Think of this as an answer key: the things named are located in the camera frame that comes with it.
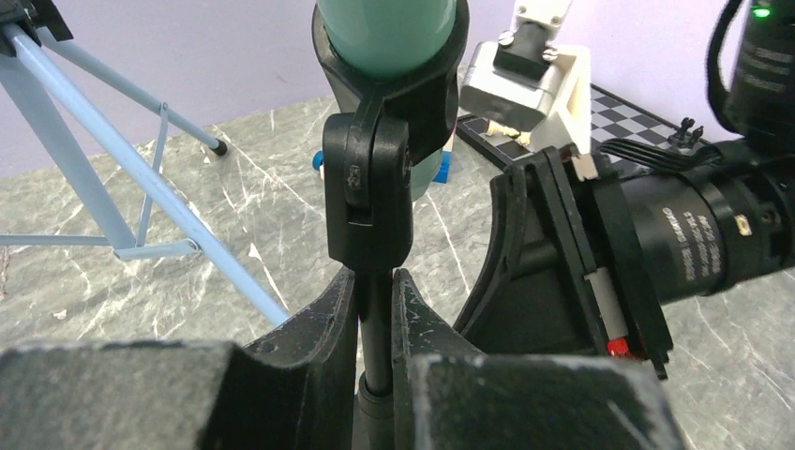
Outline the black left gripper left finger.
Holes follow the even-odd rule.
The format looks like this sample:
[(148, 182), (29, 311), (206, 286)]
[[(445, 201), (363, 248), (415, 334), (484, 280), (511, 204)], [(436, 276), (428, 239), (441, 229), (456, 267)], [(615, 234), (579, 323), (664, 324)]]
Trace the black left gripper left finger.
[(1, 354), (5, 449), (348, 449), (353, 274), (246, 347), (38, 342)]

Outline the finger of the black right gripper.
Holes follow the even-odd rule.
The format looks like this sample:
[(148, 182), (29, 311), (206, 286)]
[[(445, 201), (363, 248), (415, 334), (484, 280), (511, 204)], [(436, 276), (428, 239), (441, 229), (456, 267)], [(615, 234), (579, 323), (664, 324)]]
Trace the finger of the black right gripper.
[(490, 188), (487, 256), (455, 329), (489, 354), (606, 354), (596, 264), (561, 166), (511, 166)]

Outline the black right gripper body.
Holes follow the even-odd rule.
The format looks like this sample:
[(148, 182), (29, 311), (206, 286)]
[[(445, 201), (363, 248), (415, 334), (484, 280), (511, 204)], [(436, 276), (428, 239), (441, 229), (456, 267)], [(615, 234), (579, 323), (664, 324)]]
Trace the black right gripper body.
[(557, 292), (533, 299), (529, 353), (610, 355), (648, 362), (668, 378), (672, 339), (640, 273), (638, 238), (629, 208), (603, 159), (597, 176), (578, 181), (574, 164), (549, 147), (531, 157), (528, 195), (546, 244), (555, 249), (549, 268)]

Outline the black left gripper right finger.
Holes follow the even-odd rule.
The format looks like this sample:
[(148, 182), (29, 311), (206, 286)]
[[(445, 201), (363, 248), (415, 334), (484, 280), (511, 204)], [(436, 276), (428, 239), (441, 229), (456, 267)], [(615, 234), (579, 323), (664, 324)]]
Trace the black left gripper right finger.
[(398, 449), (683, 449), (657, 379), (591, 356), (487, 355), (397, 270), (392, 293)]

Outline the black microphone desk stand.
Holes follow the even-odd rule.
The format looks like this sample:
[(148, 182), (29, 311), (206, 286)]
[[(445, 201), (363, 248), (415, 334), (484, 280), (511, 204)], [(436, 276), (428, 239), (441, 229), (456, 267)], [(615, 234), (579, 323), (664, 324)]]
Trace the black microphone desk stand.
[(413, 244), (413, 168), (440, 152), (458, 112), (464, 1), (321, 1), (317, 59), (338, 112), (322, 133), (328, 252), (352, 272), (357, 397), (369, 449), (396, 442), (392, 304)]

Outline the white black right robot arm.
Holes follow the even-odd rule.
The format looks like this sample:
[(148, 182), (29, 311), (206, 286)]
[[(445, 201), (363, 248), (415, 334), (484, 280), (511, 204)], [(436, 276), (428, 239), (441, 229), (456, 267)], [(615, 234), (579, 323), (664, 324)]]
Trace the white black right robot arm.
[(524, 1), (480, 43), (460, 105), (523, 156), (491, 183), (486, 260), (454, 327), (489, 354), (607, 355), (667, 377), (663, 306), (794, 264), (794, 5), (729, 1), (706, 57), (731, 141), (672, 149), (589, 131), (590, 56)]

